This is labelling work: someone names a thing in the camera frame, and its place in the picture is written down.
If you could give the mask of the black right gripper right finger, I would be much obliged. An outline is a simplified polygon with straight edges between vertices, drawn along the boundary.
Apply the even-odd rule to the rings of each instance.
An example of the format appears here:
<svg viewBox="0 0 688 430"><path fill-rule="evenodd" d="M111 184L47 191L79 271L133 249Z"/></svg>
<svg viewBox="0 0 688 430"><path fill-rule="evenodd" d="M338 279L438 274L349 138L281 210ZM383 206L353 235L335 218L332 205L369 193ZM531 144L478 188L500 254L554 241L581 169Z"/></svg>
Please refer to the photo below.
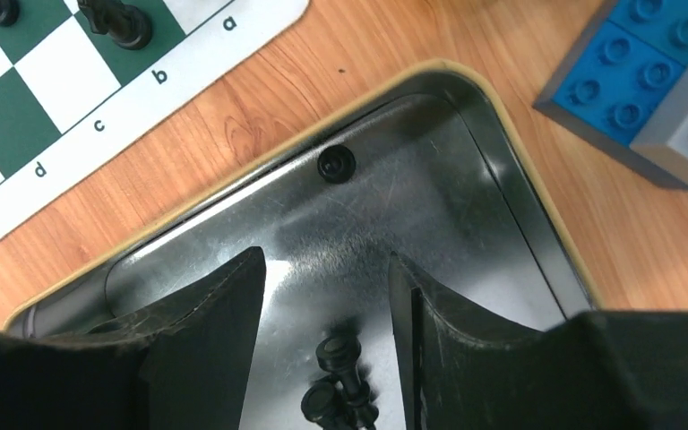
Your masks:
<svg viewBox="0 0 688 430"><path fill-rule="evenodd" d="M688 429L688 311L585 311L545 331L393 254L409 429Z"/></svg>

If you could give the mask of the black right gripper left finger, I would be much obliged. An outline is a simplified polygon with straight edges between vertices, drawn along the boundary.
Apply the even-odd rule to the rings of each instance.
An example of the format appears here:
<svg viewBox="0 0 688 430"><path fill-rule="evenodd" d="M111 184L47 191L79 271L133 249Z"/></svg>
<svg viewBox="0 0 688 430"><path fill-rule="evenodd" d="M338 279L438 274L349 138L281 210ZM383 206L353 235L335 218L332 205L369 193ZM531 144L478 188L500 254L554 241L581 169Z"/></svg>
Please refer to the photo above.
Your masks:
<svg viewBox="0 0 688 430"><path fill-rule="evenodd" d="M0 429L236 429L261 319L263 250L90 331L0 333Z"/></svg>

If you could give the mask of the black knight piece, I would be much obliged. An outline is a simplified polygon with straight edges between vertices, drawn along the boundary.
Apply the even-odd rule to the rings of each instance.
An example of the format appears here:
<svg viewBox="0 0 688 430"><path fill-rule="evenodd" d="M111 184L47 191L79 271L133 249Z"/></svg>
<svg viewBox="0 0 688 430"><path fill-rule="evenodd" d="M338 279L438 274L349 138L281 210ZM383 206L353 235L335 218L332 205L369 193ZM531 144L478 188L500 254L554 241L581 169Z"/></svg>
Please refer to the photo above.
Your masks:
<svg viewBox="0 0 688 430"><path fill-rule="evenodd" d="M142 9L118 0L78 0L77 4L90 31L109 36L117 46L140 50L151 42L151 18Z"/></svg>

